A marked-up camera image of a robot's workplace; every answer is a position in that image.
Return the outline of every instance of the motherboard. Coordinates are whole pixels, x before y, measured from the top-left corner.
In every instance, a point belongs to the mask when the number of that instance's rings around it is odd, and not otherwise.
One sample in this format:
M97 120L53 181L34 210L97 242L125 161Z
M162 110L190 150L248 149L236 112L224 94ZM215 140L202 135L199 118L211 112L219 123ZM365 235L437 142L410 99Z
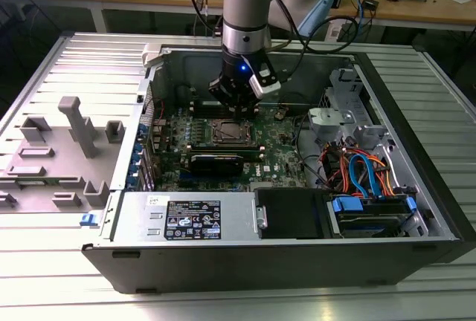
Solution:
M177 109L155 119L157 191L253 191L305 187L295 152L295 118L260 107L253 119L196 117Z

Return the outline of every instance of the floor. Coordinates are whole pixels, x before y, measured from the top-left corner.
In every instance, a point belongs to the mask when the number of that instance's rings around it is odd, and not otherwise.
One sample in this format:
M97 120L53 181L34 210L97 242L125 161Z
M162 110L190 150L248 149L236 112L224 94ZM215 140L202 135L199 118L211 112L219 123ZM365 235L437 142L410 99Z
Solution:
M26 15L24 22L19 22L14 17L9 19L5 13L0 12L0 22L3 22L0 26L0 116L3 116L8 106L15 100L59 34L35 7L24 7L23 10ZM64 31L94 31L94 23L87 10L52 7L43 10ZM111 32L115 33L191 35L194 16L107 10L106 19ZM384 30L383 27L374 26L368 35L362 35L356 41L379 43L384 36ZM196 34L204 35L204 33L204 28L197 26ZM326 29L323 28L316 39L324 39L325 33ZM281 38L286 35L280 30L273 30L271 34L273 37ZM423 46L449 74L454 69L454 64L461 62L458 52L465 42L463 33L427 30L415 34L415 30L391 27L385 32L385 43L407 45L413 42L414 45ZM466 60L454 76L454 81L473 104L476 103L474 77L476 77L476 55L472 52L472 57Z

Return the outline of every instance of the blue cable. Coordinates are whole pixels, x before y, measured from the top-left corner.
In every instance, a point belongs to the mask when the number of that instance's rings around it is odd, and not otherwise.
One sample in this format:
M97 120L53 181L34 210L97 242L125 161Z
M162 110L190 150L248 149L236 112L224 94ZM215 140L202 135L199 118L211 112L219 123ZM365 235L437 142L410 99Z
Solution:
M360 12L360 20L358 21L358 33L360 34L360 28L362 26L362 22L364 21L364 9L362 8L362 4L359 0L357 1L358 11Z
M365 163L365 166L367 167L367 171L369 173L369 182L370 182L370 187L372 188L372 193L379 197L382 195L382 192L380 191L380 187L379 187L379 184L375 181L375 175L373 174L373 166L372 166L372 163L370 162L369 159L367 159L366 156L362 155L362 154L355 154L354 156L352 156L352 158L350 159L350 162L349 162L349 175L350 175L350 180L352 181L352 183L354 184L354 186L360 191L362 192L362 195L364 195L365 198L368 198L369 197L369 194L367 192L367 190L362 187L357 179L356 179L356 171L354 169L354 163L356 162L357 158L361 158L364 163Z

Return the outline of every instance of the circuit board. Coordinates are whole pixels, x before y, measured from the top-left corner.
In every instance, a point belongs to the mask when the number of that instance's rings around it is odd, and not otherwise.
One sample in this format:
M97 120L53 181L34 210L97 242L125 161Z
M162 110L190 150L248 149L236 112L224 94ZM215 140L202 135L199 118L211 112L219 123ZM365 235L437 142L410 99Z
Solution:
M260 107L253 120L197 119L179 109L154 126L157 191L253 191L259 187L305 187L293 146L293 117L276 120L277 108ZM194 155L238 155L238 176L196 176Z

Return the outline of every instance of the power supply label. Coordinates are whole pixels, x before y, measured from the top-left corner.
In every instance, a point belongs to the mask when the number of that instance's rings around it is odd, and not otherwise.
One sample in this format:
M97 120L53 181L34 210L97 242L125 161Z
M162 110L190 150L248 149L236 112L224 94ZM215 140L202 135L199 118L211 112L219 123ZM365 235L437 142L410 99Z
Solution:
M220 201L169 201L165 239L221 239Z

